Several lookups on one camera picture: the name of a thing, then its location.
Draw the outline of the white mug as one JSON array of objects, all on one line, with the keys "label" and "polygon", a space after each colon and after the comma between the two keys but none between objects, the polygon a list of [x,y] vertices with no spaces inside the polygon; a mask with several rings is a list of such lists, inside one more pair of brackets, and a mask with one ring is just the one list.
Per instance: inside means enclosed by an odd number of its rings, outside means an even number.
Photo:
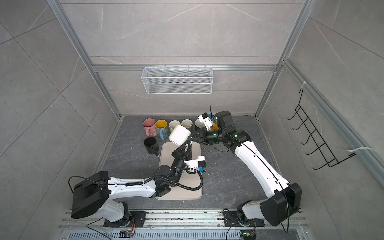
[{"label": "white mug", "polygon": [[177,125],[170,134],[169,140],[177,146],[181,146],[191,134],[185,127]]}]

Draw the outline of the dark green mug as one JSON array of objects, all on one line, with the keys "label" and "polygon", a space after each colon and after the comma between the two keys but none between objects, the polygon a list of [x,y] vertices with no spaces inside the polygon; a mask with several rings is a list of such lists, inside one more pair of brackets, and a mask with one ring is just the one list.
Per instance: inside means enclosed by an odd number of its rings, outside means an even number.
[{"label": "dark green mug", "polygon": [[205,130],[206,129],[206,126],[204,123],[202,123],[199,119],[196,119],[195,122],[194,122],[194,125],[195,125],[195,131],[199,131],[201,129]]}]

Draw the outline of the grey mug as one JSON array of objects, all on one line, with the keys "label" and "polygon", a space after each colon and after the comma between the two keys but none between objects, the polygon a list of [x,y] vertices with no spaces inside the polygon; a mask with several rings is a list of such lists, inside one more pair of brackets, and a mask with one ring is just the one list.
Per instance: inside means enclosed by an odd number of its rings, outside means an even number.
[{"label": "grey mug", "polygon": [[188,131],[190,131],[190,132],[193,131],[193,125],[194,125],[194,123],[193,123],[192,120],[190,120],[190,119],[184,119],[184,120],[182,120],[181,125],[182,125],[182,127],[186,128]]}]

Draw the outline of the light green mug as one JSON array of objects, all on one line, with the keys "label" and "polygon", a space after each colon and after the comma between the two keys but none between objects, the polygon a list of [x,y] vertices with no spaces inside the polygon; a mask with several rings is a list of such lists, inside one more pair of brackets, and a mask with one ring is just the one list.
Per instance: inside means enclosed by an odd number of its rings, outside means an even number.
[{"label": "light green mug", "polygon": [[170,128],[170,131],[171,131],[171,133],[174,131],[174,129],[177,127],[177,126],[179,126],[179,125],[181,125],[181,122],[180,121],[177,121],[177,120],[173,120],[173,121],[171,121],[170,123],[169,123],[169,128]]}]

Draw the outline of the blue butterfly mug yellow inside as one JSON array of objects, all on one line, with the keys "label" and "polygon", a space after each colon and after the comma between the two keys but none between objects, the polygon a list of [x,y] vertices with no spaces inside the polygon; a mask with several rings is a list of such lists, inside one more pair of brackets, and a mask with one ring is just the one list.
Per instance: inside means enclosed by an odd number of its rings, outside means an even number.
[{"label": "blue butterfly mug yellow inside", "polygon": [[162,141],[164,141],[166,138],[169,137],[170,129],[169,129],[167,121],[158,120],[155,123],[155,127],[156,127],[158,135]]}]

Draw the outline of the black mug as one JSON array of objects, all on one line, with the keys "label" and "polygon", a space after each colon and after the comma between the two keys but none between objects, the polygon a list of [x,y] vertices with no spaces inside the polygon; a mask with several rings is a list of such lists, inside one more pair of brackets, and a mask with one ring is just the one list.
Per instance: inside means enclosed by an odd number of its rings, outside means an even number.
[{"label": "black mug", "polygon": [[144,146],[150,155],[159,155],[159,146],[154,137],[148,137],[144,140]]}]

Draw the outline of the pink mug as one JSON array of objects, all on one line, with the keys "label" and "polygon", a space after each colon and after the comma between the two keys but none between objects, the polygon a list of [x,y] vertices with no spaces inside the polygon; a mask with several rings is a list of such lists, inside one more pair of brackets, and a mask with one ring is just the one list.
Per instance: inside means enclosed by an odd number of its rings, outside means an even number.
[{"label": "pink mug", "polygon": [[156,121],[152,118],[147,118],[143,121],[143,127],[148,137],[154,137],[157,133]]}]

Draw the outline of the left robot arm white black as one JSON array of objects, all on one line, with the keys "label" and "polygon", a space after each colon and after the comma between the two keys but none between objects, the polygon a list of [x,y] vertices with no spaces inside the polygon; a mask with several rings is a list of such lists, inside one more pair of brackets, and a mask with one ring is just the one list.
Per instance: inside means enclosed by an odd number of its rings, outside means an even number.
[{"label": "left robot arm white black", "polygon": [[[100,171],[71,188],[73,204],[71,217],[83,219],[92,215],[105,218],[114,223],[122,220],[128,207],[117,199],[129,197],[162,197],[179,187],[188,191],[198,191],[203,187],[202,171],[206,166],[204,156],[192,158],[192,143],[187,142],[172,152],[175,158],[171,166],[161,165],[156,175],[142,179],[118,179],[110,177],[107,171]],[[180,184],[183,173],[197,175],[200,183],[197,187]]]}]

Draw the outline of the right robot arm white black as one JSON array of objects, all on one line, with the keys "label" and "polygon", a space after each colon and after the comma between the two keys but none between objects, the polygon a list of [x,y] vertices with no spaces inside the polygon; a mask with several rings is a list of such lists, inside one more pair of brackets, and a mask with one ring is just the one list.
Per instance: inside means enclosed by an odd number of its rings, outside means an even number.
[{"label": "right robot arm white black", "polygon": [[192,138],[207,145],[223,143],[245,163],[267,196],[264,201],[248,201],[240,205],[237,210],[240,222],[263,219],[276,227],[289,221],[300,208],[302,188],[297,183],[291,184],[272,167],[252,138],[236,128],[230,112],[203,113],[198,120],[205,128],[198,130]]}]

